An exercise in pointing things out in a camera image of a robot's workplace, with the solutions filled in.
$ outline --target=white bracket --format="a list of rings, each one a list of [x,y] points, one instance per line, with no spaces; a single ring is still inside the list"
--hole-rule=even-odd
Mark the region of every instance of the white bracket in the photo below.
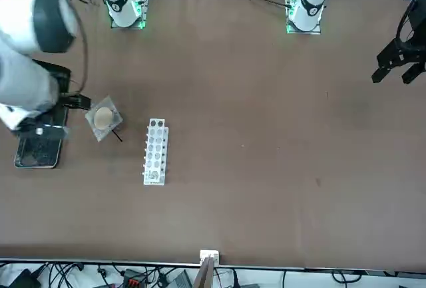
[[[200,265],[206,258],[213,258],[214,266],[219,266],[219,251],[218,250],[200,250]]]

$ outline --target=brown table surface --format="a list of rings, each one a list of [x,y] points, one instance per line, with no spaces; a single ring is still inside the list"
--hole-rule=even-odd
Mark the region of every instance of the brown table surface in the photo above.
[[[0,254],[426,270],[426,79],[370,78],[406,6],[327,0],[307,36],[258,0],[151,0],[144,31],[79,5],[85,93],[111,96],[124,142],[72,111],[59,167],[18,170],[1,125]],[[81,40],[43,58],[80,79]],[[140,176],[151,117],[170,128],[163,187]]]

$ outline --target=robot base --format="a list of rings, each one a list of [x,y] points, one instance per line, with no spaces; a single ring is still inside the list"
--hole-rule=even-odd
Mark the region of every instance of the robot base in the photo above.
[[[286,7],[286,32],[288,34],[292,34],[292,33],[303,33],[303,34],[314,34],[314,35],[319,35],[321,34],[321,27],[320,27],[320,21],[321,21],[321,17],[319,17],[319,22],[317,24],[317,26],[315,27],[315,29],[309,31],[309,32],[304,32],[299,30],[297,27],[294,26],[294,24],[290,21],[289,17],[290,15],[293,14],[293,10],[294,10],[294,6],[296,5],[297,0],[286,0],[286,4],[291,5],[292,8],[289,9]]]
[[[47,69],[51,76],[58,80],[61,92],[68,92],[71,77],[69,69],[41,61],[35,60],[35,62]],[[61,127],[56,132],[63,134],[67,115],[68,108],[57,104],[50,111],[37,117],[37,124]],[[57,165],[63,143],[62,138],[46,138],[36,134],[20,133],[18,133],[18,136],[19,145],[15,156],[17,168],[54,168]]]

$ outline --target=floor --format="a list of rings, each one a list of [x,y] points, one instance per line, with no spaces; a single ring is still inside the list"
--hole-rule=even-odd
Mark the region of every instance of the floor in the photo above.
[[[39,268],[42,264],[10,264],[2,267],[0,269],[0,285],[8,286],[12,283],[12,281],[18,276],[18,274],[21,273],[22,270],[25,268],[29,269],[30,271],[34,271],[37,268]],[[111,284],[116,284],[115,287],[119,287],[122,283],[122,277],[118,273],[117,270],[115,270],[111,266],[102,266],[103,269],[106,271],[106,282]],[[127,267],[117,267],[119,271],[125,270]],[[141,273],[145,272],[145,268],[143,267],[130,267],[132,270],[139,271]],[[103,281],[101,275],[97,272],[98,267],[96,265],[86,265],[82,271],[79,271],[78,269],[72,270],[68,275],[69,283],[71,284],[70,287],[77,288],[77,287],[84,287],[84,288],[91,288],[91,287],[99,287],[105,285],[105,282]],[[42,274],[39,277],[40,283],[42,283],[42,287],[48,287],[49,286],[49,270],[44,270]],[[166,273],[171,268],[163,268],[161,269],[162,273]],[[171,282],[176,276],[178,276],[183,269],[178,268],[170,272],[170,275],[168,275],[168,280]],[[194,282],[197,269],[187,269],[188,276],[190,278],[191,283]],[[234,276],[232,273],[232,270],[226,269],[226,268],[219,268],[218,272],[220,277],[220,282],[218,280],[218,276],[214,276],[214,282],[213,282],[213,288],[227,288],[232,287],[234,283]],[[245,269],[238,269],[236,271],[238,276],[238,281],[241,286],[243,285],[252,285],[257,284],[260,288],[291,288],[291,287],[297,287],[297,288],[308,288],[308,287],[315,287],[315,288],[332,288],[332,287],[344,287],[344,285],[336,283],[330,274],[327,273],[301,273],[301,272],[295,272],[295,271],[287,271],[285,276],[284,285],[282,282],[283,279],[283,271],[265,271],[265,270],[245,270]],[[54,278],[57,274],[57,271],[54,269],[51,278]],[[158,273],[155,275],[155,279],[151,276],[149,277],[150,281],[153,281],[154,283],[149,286],[149,288],[154,288],[156,283],[156,278],[158,278]],[[345,276],[347,280],[355,279],[358,276]],[[57,277],[57,279],[52,283],[52,287],[57,287],[59,283],[60,276]],[[373,287],[382,287],[382,288],[396,288],[398,286],[403,286],[406,288],[416,288],[416,287],[426,287],[426,279],[412,279],[412,278],[399,278],[399,277],[378,277],[374,275],[364,275],[361,280],[359,280],[357,283],[350,283],[348,284],[349,288],[373,288]]]

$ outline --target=green led light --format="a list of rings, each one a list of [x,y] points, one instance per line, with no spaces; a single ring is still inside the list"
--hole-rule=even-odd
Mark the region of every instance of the green led light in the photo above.
[[[139,27],[139,29],[144,29],[145,27],[146,27],[146,22],[145,21],[141,21],[141,22],[139,22],[139,25],[138,25],[138,27]]]

